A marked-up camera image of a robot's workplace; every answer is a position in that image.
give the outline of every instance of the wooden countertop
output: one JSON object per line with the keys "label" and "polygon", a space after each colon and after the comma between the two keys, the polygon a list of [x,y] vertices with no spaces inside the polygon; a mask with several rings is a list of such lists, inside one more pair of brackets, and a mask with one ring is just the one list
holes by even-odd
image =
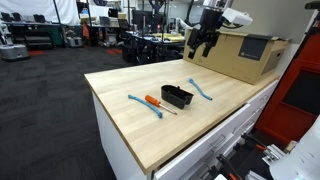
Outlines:
{"label": "wooden countertop", "polygon": [[[200,137],[275,80],[271,75],[258,85],[236,80],[184,60],[97,72],[85,75],[92,91],[113,121],[119,134],[145,174]],[[203,98],[187,81],[193,80],[213,98]],[[174,85],[194,94],[183,110],[161,99],[161,86]],[[154,111],[128,99],[151,95],[178,113]]]}

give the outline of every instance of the black label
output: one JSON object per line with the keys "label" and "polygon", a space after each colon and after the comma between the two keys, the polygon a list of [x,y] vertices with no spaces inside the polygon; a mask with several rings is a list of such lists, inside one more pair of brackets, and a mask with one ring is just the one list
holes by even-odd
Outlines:
{"label": "black label", "polygon": [[264,36],[264,38],[252,35],[244,37],[238,56],[260,61],[260,58],[269,40],[270,38],[266,36]]}

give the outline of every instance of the white cabinet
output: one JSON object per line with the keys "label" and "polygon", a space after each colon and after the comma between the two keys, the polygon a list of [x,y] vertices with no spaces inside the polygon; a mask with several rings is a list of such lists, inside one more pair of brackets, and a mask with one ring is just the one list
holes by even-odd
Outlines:
{"label": "white cabinet", "polygon": [[227,156],[240,140],[241,134],[252,130],[278,81],[247,101],[242,108],[212,131],[179,154],[155,173],[155,179],[206,179],[208,167],[217,165],[219,154]]}
{"label": "white cabinet", "polygon": [[217,165],[219,162],[216,157],[219,154],[227,156],[233,146],[241,140],[243,132],[250,131],[278,81],[274,81],[265,89],[247,101],[244,106],[231,114],[202,138],[193,143],[186,150],[181,152],[170,162],[156,171],[145,175],[133,158],[131,152],[120,135],[111,123],[108,115],[101,107],[100,102],[94,96],[99,130],[103,148],[108,156],[118,179],[210,179],[206,173],[209,167]]}

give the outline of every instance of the drawer handle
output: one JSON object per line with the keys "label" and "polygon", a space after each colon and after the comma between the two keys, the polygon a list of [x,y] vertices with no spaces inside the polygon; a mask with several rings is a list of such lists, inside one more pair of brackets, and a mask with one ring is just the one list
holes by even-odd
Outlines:
{"label": "drawer handle", "polygon": [[214,143],[212,143],[211,146],[217,148],[226,140],[226,136],[224,136],[223,134],[221,134],[220,137]]}
{"label": "drawer handle", "polygon": [[299,158],[299,160],[300,160],[302,163],[304,163],[304,160],[303,160],[302,158]]}
{"label": "drawer handle", "polygon": [[236,130],[238,129],[238,127],[236,126],[236,127],[234,127],[233,128],[233,131],[232,131],[232,134],[234,134],[235,132],[236,132]]}
{"label": "drawer handle", "polygon": [[267,100],[268,98],[269,98],[269,96],[268,96],[268,95],[264,95],[264,96],[260,99],[260,101]]}
{"label": "drawer handle", "polygon": [[249,126],[251,126],[252,124],[254,124],[255,121],[254,120],[251,120],[250,123],[249,123]]}
{"label": "drawer handle", "polygon": [[312,158],[314,158],[314,155],[313,154],[311,154],[311,153],[308,153]]}
{"label": "drawer handle", "polygon": [[210,176],[209,172],[205,172],[202,176],[200,176],[200,179],[203,180],[203,179],[207,179],[207,177]]}
{"label": "drawer handle", "polygon": [[257,113],[257,112],[259,112],[261,110],[261,108],[257,108],[255,111],[254,111],[254,113]]}

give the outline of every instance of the cable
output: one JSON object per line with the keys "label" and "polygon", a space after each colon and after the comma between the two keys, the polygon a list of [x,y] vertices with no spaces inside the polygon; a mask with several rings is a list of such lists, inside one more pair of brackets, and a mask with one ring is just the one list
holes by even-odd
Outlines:
{"label": "cable", "polygon": [[212,97],[207,96],[206,94],[204,94],[204,92],[200,89],[200,87],[194,82],[194,80],[193,80],[192,78],[188,79],[188,81],[189,81],[192,85],[194,85],[194,87],[196,87],[196,88],[198,89],[198,91],[200,92],[200,94],[201,94],[204,98],[212,101]]}
{"label": "cable", "polygon": [[222,27],[227,28],[227,29],[238,29],[238,28],[241,28],[242,26],[243,25],[236,25],[236,26],[230,27],[230,26],[226,26],[226,25],[222,24]]}
{"label": "cable", "polygon": [[154,112],[156,112],[159,118],[162,118],[162,113],[161,113],[157,108],[155,108],[154,106],[152,106],[151,104],[149,104],[148,102],[146,102],[146,101],[144,101],[144,100],[142,100],[142,99],[140,99],[140,98],[138,98],[138,97],[132,96],[132,95],[130,95],[130,94],[128,95],[128,98],[129,98],[129,99],[134,99],[134,100],[136,100],[136,101],[141,102],[142,104],[146,105],[148,108],[150,108],[150,109],[152,109]]}
{"label": "cable", "polygon": [[191,8],[193,6],[193,2],[194,0],[191,0],[190,4],[189,4],[189,7],[188,7],[188,11],[187,11],[187,17],[186,17],[186,20],[185,20],[185,23],[191,27],[195,26],[195,25],[198,25],[200,22],[197,22],[197,23],[191,23],[189,21],[189,16],[190,16],[190,12],[191,12]]}

